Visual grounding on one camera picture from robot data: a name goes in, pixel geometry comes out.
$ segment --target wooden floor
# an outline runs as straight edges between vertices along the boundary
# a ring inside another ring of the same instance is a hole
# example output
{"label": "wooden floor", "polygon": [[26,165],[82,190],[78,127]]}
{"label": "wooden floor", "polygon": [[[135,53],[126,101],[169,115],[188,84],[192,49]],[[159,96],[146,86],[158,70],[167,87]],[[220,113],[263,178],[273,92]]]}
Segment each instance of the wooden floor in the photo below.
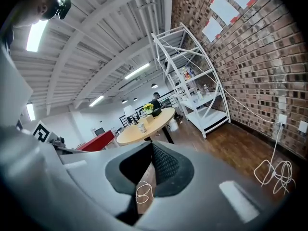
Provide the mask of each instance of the wooden floor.
{"label": "wooden floor", "polygon": [[[213,156],[224,160],[226,163],[236,168],[240,173],[252,179],[258,185],[260,184],[254,176],[254,169],[263,160],[270,160],[273,148],[254,135],[247,133],[236,125],[224,124],[207,134],[207,138],[204,139],[201,132],[191,122],[186,121],[185,119],[182,120],[182,123],[172,120],[169,125],[171,126],[169,133],[176,145],[186,147],[188,150],[211,153]],[[152,136],[151,139],[167,142],[162,131],[157,133],[156,136]],[[289,159],[276,151],[273,164],[277,165],[282,160]],[[293,178],[296,180],[298,167],[293,162],[291,163],[293,166]],[[258,176],[264,178],[267,171],[268,167],[261,167]],[[151,184],[154,193],[156,184],[153,165],[149,166],[141,180]],[[276,181],[272,180],[270,184],[263,187],[267,194],[272,197],[273,201],[278,203],[284,198],[284,196],[282,190],[275,195],[272,193],[275,183]],[[291,185],[292,184],[290,183],[290,190],[294,188],[294,186]],[[144,186],[138,191],[138,194],[145,193],[148,188],[149,186]],[[140,214],[147,210],[153,200],[150,192],[148,193],[148,196],[150,198],[146,203],[138,204],[138,212]],[[144,200],[145,197],[138,199],[139,202],[143,202]]]}

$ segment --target cup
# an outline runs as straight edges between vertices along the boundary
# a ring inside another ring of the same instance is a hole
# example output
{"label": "cup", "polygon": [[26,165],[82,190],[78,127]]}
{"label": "cup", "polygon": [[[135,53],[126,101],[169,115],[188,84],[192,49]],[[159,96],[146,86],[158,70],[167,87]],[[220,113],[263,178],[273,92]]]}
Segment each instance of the cup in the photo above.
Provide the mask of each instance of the cup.
{"label": "cup", "polygon": [[142,122],[138,124],[138,128],[139,128],[141,133],[145,133],[146,132],[145,126],[144,126],[144,124]]}

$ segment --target yellow flowers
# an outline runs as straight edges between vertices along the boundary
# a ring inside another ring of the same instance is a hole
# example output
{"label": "yellow flowers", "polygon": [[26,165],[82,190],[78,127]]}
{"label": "yellow flowers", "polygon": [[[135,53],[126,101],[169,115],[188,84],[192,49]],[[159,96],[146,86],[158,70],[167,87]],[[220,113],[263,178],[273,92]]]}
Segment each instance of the yellow flowers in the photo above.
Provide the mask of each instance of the yellow flowers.
{"label": "yellow flowers", "polygon": [[147,103],[144,107],[143,107],[143,110],[152,110],[154,107],[153,104],[151,103]]}

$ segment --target brick wall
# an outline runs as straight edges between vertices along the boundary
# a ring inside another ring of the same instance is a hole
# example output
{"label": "brick wall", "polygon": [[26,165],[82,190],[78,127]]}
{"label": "brick wall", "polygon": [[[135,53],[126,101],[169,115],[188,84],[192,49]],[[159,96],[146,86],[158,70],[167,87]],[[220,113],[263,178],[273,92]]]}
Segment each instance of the brick wall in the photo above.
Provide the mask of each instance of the brick wall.
{"label": "brick wall", "polygon": [[[308,53],[302,34],[281,0],[256,0],[227,26],[209,8],[210,0],[173,0],[172,27],[183,22],[201,42],[223,87],[266,120],[287,115],[279,144],[308,157],[300,120],[308,122]],[[210,17],[223,27],[209,42],[202,33]],[[185,41],[188,49],[191,41]],[[227,95],[231,118],[276,139],[279,126],[254,116]]]}

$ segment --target vase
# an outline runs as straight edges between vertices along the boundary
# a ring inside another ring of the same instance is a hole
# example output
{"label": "vase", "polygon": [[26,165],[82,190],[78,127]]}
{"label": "vase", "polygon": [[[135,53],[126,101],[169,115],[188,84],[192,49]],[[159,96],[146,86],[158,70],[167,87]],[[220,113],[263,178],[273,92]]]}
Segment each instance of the vase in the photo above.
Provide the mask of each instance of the vase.
{"label": "vase", "polygon": [[145,113],[146,113],[147,115],[151,114],[152,112],[153,112],[153,109],[145,110]]}

